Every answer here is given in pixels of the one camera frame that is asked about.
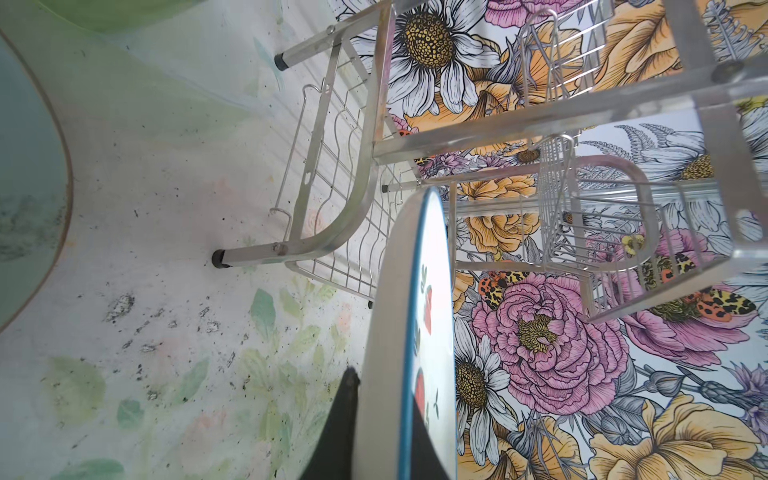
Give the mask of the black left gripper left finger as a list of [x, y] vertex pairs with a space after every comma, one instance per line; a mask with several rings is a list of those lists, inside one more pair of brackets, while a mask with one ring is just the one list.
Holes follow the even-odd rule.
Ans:
[[318, 444], [301, 480], [352, 478], [352, 454], [360, 379], [353, 367], [345, 370]]

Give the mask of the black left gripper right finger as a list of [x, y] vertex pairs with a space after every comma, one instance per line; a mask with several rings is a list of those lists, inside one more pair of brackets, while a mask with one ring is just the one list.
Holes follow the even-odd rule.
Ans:
[[420, 413], [412, 415], [410, 480], [447, 480]]

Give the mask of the white plate red pattern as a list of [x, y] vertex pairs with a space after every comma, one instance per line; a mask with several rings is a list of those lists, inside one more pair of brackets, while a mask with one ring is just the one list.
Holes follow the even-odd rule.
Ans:
[[457, 476], [454, 320], [440, 195], [413, 193], [396, 218], [362, 365], [352, 454], [355, 479], [409, 479], [420, 413], [448, 479]]

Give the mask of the pale green plate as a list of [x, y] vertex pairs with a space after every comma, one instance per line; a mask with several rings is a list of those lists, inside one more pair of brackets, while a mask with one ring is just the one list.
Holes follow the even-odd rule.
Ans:
[[70, 152], [48, 95], [1, 35], [1, 328], [37, 295], [72, 216]]

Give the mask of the green plastic tumbler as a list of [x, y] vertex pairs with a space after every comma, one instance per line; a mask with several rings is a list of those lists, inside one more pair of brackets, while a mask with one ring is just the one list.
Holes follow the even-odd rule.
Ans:
[[47, 11], [85, 30], [115, 33], [151, 25], [183, 13], [197, 0], [45, 0]]

